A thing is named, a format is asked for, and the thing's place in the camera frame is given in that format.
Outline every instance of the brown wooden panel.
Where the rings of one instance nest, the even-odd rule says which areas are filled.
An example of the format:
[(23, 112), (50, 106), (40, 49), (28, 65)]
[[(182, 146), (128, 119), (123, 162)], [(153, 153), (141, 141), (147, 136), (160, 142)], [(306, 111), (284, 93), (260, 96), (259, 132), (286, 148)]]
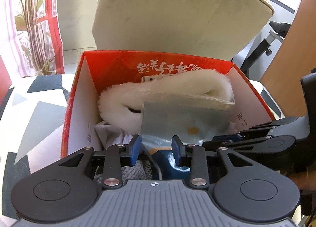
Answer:
[(315, 67), (316, 0), (302, 0), (283, 44), (260, 79), (285, 116), (306, 114), (300, 78)]

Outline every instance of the white tile floor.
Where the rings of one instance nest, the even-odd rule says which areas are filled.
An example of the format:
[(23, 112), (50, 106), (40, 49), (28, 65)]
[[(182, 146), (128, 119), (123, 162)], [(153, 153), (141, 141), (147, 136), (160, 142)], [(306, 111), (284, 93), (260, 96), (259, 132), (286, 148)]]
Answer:
[(95, 51), (96, 47), (64, 51), (65, 74), (74, 74), (81, 54), (84, 51)]

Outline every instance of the gold crown logo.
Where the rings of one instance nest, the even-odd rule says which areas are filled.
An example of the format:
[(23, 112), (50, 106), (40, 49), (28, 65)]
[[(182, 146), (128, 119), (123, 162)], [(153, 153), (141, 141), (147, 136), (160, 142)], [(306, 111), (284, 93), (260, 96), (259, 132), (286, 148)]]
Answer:
[(197, 127), (187, 127), (186, 129), (188, 130), (189, 135), (197, 135), (200, 130)]

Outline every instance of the person's hand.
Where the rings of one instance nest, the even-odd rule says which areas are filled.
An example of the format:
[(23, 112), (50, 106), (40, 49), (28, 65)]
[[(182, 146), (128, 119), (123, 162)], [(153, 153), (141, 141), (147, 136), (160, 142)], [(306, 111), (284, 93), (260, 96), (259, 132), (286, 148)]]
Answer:
[(316, 170), (292, 174), (289, 178), (300, 190), (316, 191)]

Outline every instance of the metal screw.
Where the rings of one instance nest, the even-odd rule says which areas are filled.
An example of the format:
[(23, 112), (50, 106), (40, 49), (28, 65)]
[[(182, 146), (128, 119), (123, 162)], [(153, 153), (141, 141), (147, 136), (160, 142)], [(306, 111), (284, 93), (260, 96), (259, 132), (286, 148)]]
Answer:
[(119, 185), (119, 180), (116, 178), (108, 178), (104, 180), (104, 184), (107, 186), (117, 186)]
[(203, 178), (194, 178), (191, 180), (191, 183), (194, 185), (194, 186), (203, 186), (206, 184), (206, 180), (203, 179)]

